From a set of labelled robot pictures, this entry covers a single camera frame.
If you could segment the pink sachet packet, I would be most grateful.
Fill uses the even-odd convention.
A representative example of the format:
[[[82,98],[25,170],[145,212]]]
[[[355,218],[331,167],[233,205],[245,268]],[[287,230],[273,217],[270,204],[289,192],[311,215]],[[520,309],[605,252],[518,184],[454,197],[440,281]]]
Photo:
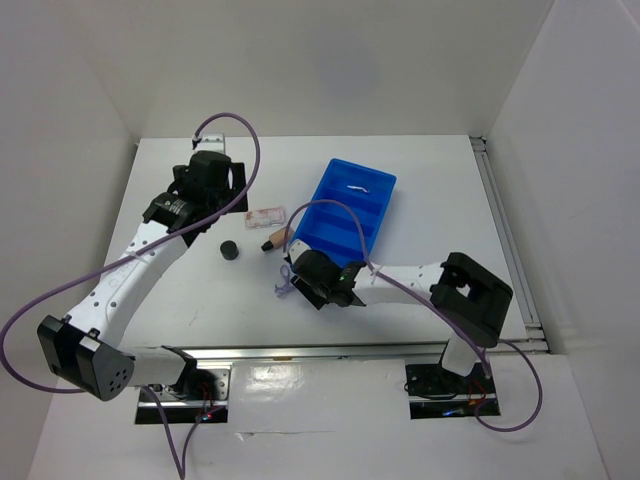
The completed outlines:
[[[287,222],[283,206],[250,210],[244,215],[244,225],[248,230],[283,226]]]

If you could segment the blue plastic organizer tray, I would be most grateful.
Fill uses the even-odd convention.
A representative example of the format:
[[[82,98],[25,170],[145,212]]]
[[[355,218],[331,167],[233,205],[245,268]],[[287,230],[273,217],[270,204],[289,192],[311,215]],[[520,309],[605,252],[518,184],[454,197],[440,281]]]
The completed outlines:
[[[372,251],[391,201],[396,177],[390,173],[334,158],[312,196],[293,240],[300,239],[340,267],[364,259],[362,244]],[[346,188],[363,186],[364,194]]]

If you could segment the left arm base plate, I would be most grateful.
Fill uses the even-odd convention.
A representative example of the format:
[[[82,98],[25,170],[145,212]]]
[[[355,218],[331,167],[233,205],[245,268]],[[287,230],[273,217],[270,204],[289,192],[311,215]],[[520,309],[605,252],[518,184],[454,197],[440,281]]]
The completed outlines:
[[[169,424],[193,424],[204,415],[204,424],[223,424],[228,421],[228,398],[232,367],[229,363],[205,364],[209,374],[196,382],[192,393],[177,393],[167,386],[152,386]]]

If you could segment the silver small tube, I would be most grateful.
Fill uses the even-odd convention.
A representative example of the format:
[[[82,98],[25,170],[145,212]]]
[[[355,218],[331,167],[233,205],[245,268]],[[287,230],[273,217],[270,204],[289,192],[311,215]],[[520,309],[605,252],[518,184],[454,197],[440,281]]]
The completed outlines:
[[[357,192],[361,192],[364,194],[370,194],[371,191],[363,186],[359,186],[359,185],[347,185],[346,186],[347,189],[352,190],[352,191],[357,191]]]

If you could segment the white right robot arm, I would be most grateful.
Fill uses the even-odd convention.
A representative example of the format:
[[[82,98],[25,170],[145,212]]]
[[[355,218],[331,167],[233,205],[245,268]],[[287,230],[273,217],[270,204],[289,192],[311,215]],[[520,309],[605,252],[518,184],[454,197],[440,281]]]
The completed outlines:
[[[284,259],[293,286],[316,309],[422,305],[443,320],[452,330],[436,369],[444,390],[460,391],[477,363],[492,376],[486,351],[498,344],[513,290],[468,255],[453,252],[442,263],[419,266],[362,261],[340,267],[328,255],[299,245]]]

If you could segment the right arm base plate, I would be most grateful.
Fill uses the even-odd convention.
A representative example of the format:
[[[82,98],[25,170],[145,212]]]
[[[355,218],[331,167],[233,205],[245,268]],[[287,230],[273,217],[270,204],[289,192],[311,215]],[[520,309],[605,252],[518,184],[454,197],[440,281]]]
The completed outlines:
[[[495,383],[480,363],[466,377],[439,364],[408,364],[405,374],[412,420],[473,417],[477,407],[481,416],[501,415]]]

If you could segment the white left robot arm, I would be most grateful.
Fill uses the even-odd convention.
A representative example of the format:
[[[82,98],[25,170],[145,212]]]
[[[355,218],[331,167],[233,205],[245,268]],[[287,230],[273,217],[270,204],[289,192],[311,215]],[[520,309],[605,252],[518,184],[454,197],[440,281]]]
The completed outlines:
[[[122,351],[134,314],[169,267],[217,212],[245,212],[245,166],[215,151],[198,151],[173,168],[174,180],[143,213],[121,265],[63,318],[47,316],[37,335],[51,372],[102,401],[126,387],[162,385],[189,397],[204,374],[186,352],[168,346]]]

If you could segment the black round jar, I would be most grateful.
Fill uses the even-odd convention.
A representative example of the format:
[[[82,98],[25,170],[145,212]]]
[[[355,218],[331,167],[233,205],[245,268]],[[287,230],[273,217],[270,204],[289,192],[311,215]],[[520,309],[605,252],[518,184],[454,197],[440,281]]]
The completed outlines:
[[[233,261],[239,256],[238,245],[232,240],[225,240],[220,245],[220,253],[227,261]]]

